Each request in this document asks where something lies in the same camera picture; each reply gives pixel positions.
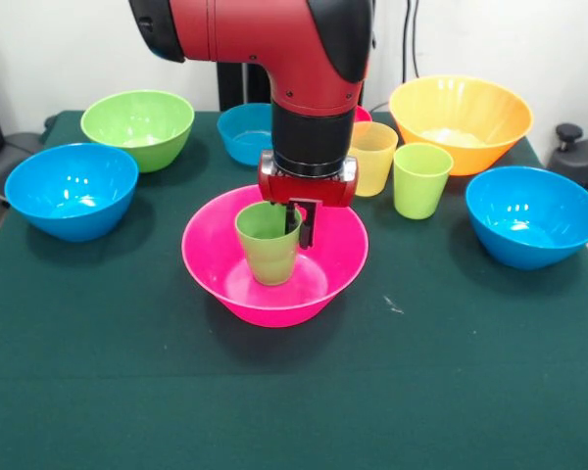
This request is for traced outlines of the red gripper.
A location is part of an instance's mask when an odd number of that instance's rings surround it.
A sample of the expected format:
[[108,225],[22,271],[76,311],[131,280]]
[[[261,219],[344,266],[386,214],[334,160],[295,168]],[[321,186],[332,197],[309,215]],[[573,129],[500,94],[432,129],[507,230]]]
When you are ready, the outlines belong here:
[[279,169],[272,150],[262,151],[258,165],[258,182],[266,201],[285,205],[285,234],[295,231],[299,225],[294,203],[305,211],[301,223],[299,245],[308,249],[314,243],[314,228],[318,203],[327,207],[348,207],[358,184],[358,162],[348,156],[340,170],[323,178],[307,178],[292,175]]

